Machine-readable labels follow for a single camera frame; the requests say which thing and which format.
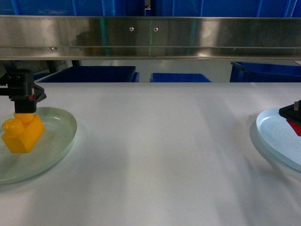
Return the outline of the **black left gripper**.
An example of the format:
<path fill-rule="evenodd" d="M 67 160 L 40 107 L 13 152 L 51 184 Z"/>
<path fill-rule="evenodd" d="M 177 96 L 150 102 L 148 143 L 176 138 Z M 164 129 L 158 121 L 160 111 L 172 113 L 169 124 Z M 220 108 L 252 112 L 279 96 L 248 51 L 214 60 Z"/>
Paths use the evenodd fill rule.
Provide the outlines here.
<path fill-rule="evenodd" d="M 16 69 L 0 77 L 0 95 L 14 100 L 15 113 L 35 113 L 37 103 L 47 98 L 44 89 L 34 82 L 27 69 Z"/>

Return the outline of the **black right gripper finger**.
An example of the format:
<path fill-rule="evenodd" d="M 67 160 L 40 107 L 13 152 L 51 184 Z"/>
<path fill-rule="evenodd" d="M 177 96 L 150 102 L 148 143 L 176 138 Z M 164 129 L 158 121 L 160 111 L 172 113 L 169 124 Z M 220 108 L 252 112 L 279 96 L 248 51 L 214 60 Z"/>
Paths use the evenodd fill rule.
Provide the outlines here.
<path fill-rule="evenodd" d="M 295 101 L 292 105 L 279 109 L 279 115 L 295 124 L 301 123 L 301 101 Z"/>

